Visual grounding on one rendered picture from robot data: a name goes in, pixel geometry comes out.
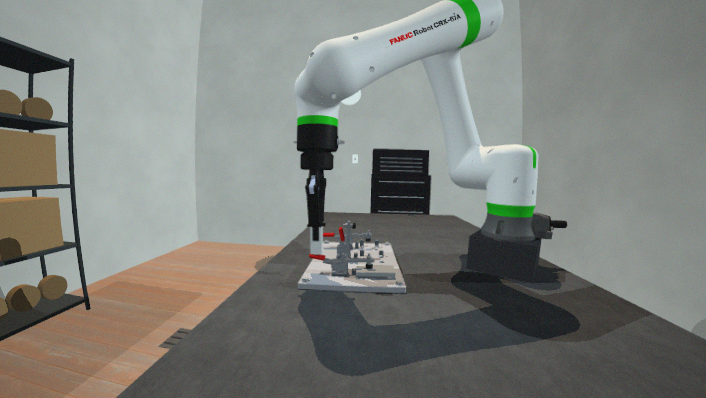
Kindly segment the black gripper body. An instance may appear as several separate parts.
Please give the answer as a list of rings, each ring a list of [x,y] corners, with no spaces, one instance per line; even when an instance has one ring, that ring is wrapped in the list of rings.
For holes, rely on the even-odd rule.
[[[309,170],[309,184],[311,176],[315,175],[315,182],[321,192],[321,178],[324,178],[324,170],[333,169],[334,155],[331,153],[302,153],[300,155],[300,168]],[[323,169],[323,170],[322,170]]]

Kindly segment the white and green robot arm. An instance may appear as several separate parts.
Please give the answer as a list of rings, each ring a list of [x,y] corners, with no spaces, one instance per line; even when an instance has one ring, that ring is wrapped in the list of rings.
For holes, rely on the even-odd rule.
[[[533,213],[537,151],[523,145],[483,147],[466,91],[460,51],[493,35],[502,19],[501,0],[442,0],[398,21],[322,42],[295,82],[297,150],[336,152],[345,144],[338,139],[340,102],[421,59],[441,119],[451,180],[462,188],[487,189],[481,234],[519,242],[552,239],[551,230],[566,228],[567,222]]]

